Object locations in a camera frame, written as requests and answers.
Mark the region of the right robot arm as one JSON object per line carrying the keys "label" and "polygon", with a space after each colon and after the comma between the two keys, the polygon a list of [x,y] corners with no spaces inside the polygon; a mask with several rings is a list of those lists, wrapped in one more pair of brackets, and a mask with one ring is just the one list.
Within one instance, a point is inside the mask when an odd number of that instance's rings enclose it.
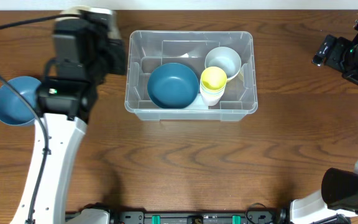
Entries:
{"label": "right robot arm", "polygon": [[[358,21],[353,40],[327,35],[312,59],[341,72],[343,79],[358,86]],[[320,190],[291,202],[277,214],[275,223],[350,223],[358,217],[358,160],[352,172],[330,168]]]}

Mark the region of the pink cup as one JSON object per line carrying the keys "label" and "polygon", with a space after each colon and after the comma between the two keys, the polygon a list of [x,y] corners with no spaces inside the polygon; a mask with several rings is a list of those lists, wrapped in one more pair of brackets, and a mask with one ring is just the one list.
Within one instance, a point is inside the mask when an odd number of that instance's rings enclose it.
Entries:
{"label": "pink cup", "polygon": [[203,103],[206,105],[206,106],[214,106],[216,105],[219,100],[221,99],[220,97],[207,97],[207,96],[201,96],[202,100],[203,100]]}

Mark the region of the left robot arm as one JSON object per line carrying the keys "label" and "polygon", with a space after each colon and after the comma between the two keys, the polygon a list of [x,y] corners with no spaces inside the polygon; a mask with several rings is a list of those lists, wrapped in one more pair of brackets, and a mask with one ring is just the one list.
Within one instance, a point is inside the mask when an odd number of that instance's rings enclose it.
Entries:
{"label": "left robot arm", "polygon": [[83,12],[53,30],[56,74],[36,90],[35,142],[13,223],[64,223],[77,150],[107,74],[125,75],[126,56],[113,14]]}

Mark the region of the light blue cup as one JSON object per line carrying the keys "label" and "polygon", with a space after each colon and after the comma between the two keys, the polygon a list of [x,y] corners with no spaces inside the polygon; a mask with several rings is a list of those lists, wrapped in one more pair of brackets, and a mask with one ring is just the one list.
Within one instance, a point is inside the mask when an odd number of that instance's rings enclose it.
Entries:
{"label": "light blue cup", "polygon": [[208,92],[208,93],[219,93],[222,91],[225,91],[225,88],[222,88],[220,90],[210,90],[210,89],[204,89],[204,88],[200,88],[200,92]]}

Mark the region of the grey-blue small bowl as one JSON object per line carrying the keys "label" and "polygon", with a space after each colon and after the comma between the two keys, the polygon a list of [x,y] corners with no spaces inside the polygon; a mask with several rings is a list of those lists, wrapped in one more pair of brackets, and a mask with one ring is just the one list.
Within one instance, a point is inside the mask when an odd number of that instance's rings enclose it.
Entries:
{"label": "grey-blue small bowl", "polygon": [[205,68],[219,67],[225,71],[227,82],[234,79],[241,70],[239,54],[229,47],[216,47],[209,51],[204,61]]}

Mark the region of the dark blue bowl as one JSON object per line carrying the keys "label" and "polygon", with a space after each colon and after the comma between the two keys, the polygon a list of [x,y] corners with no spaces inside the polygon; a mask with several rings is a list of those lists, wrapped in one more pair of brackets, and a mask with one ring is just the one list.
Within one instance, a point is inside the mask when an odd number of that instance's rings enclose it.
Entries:
{"label": "dark blue bowl", "polygon": [[195,72],[181,63],[157,67],[147,82],[150,100],[163,109],[183,109],[198,95],[199,81]]}
{"label": "dark blue bowl", "polygon": [[[28,76],[13,78],[8,81],[35,108],[35,92],[41,81]],[[0,87],[0,121],[10,126],[31,126],[34,115],[28,107],[6,85]]]}

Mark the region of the yellow small bowl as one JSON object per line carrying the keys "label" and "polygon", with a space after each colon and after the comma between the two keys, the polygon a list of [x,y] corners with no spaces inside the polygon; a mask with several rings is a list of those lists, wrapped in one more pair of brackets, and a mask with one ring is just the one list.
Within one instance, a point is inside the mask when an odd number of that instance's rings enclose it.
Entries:
{"label": "yellow small bowl", "polygon": [[228,77],[227,82],[231,82],[232,80],[240,80],[244,82],[244,72],[242,69],[240,69],[235,75]]}

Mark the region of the yellow cup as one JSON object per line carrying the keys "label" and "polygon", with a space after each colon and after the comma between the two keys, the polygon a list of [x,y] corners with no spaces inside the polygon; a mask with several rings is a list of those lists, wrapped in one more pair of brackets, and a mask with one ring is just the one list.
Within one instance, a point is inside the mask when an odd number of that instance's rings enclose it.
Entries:
{"label": "yellow cup", "polygon": [[201,74],[201,86],[207,90],[218,91],[226,86],[226,72],[219,67],[208,67]]}
{"label": "yellow cup", "polygon": [[222,97],[223,94],[224,94],[224,91],[219,92],[219,93],[208,93],[208,92],[203,92],[202,91],[200,93],[201,93],[201,95],[203,95],[205,97],[213,97],[213,98],[215,98],[215,97]]}

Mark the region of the cream bowl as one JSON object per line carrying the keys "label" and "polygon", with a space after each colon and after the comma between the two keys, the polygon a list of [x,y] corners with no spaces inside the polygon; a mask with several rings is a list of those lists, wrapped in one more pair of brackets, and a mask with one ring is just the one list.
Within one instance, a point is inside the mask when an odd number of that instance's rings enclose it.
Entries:
{"label": "cream bowl", "polygon": [[[81,15],[79,10],[84,9],[84,8],[88,8],[88,7],[91,7],[91,6],[74,6],[74,7],[71,7],[69,9],[66,9],[64,11],[61,11],[60,14],[77,14],[77,15]],[[121,39],[121,34],[120,34],[119,28],[117,26],[117,13],[116,13],[116,11],[113,11],[113,12],[115,13],[115,20],[108,21],[108,22],[103,22],[103,21],[101,21],[101,22],[107,25],[107,27],[108,27],[108,37],[110,39]]]}

